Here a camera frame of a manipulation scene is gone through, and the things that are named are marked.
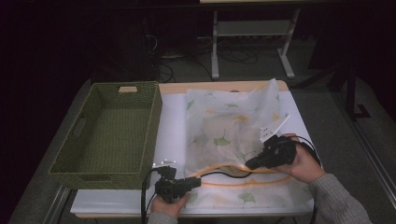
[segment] green woven basket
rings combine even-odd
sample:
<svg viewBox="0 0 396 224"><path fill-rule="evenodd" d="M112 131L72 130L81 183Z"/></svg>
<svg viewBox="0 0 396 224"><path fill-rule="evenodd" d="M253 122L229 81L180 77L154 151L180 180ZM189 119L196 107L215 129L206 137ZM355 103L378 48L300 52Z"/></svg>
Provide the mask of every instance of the green woven basket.
<svg viewBox="0 0 396 224"><path fill-rule="evenodd" d="M93 84L49 175L70 189L141 189L162 106L157 82Z"/></svg>

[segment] dark background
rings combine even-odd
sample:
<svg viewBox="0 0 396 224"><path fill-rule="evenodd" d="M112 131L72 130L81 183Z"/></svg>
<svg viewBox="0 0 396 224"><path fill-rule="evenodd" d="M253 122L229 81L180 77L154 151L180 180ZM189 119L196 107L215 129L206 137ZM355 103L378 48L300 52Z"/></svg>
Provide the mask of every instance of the dark background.
<svg viewBox="0 0 396 224"><path fill-rule="evenodd" d="M1 223L8 221L86 80L155 79L158 68L148 53L146 32L159 37L159 48L173 46L189 54L196 36L211 35L210 11L154 15L92 10L105 2L125 6L132 1L0 3ZM278 19L291 11L271 8L265 15ZM294 38L318 39L312 68L347 61L396 120L391 98L396 24L391 13L386 3L304 7ZM225 20L235 15L256 19L262 12L223 15Z"/></svg>

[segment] desk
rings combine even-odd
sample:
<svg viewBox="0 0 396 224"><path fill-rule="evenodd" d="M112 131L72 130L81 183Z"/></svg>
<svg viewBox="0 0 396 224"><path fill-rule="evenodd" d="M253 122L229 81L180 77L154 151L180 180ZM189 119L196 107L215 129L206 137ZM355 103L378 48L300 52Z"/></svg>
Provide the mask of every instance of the desk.
<svg viewBox="0 0 396 224"><path fill-rule="evenodd" d="M243 82L216 82L216 83L169 83L160 84L163 97L163 111L157 137L154 154L155 161L177 161L176 178L182 178L184 168L185 151L178 150L186 147L186 122L185 119L187 89L200 88L207 90L222 91L251 91L265 81ZM290 120L281 128L281 133L297 133L310 140L304 126L297 105L282 81L277 82L279 87L279 99L281 102L281 115L291 114ZM147 195L154 191L154 184L159 179L158 175L152 175L150 188ZM232 217L232 216L295 216L312 212L313 200L295 207L289 208L260 208L260 209L183 209L181 217ZM140 217L140 190L114 190L114 189L81 189L71 208L71 213L78 217Z"/></svg>

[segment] white desk frame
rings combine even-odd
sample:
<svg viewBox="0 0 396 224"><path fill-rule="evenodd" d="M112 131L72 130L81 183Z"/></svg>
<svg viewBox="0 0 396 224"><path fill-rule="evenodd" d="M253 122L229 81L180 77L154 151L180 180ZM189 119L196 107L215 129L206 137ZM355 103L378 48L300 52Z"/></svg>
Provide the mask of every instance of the white desk frame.
<svg viewBox="0 0 396 224"><path fill-rule="evenodd" d="M213 16L213 49L211 55L212 78L219 79L218 36L236 35L284 35L285 44L278 49L280 61L288 78L294 78L288 57L286 56L300 9L294 10L290 21L218 21L218 12Z"/></svg>
<svg viewBox="0 0 396 224"><path fill-rule="evenodd" d="M161 84L163 97L163 111L157 137L154 162L168 159L177 161L173 167L177 168L176 178L183 178L186 143L185 118L187 100L186 89L200 88L222 91L251 91L265 81L211 82L211 83L175 83ZM281 115L290 113L288 122L281 128L282 133L297 133L310 140L297 105L284 82L278 81L280 89ZM154 191L154 184L159 179L153 174L148 198ZM260 208L260 209L182 209L181 217L262 217L262 216L299 216L312 212L313 200L289 208ZM80 189L71 208L71 213L77 217L140 217L140 190L116 189Z"/></svg>

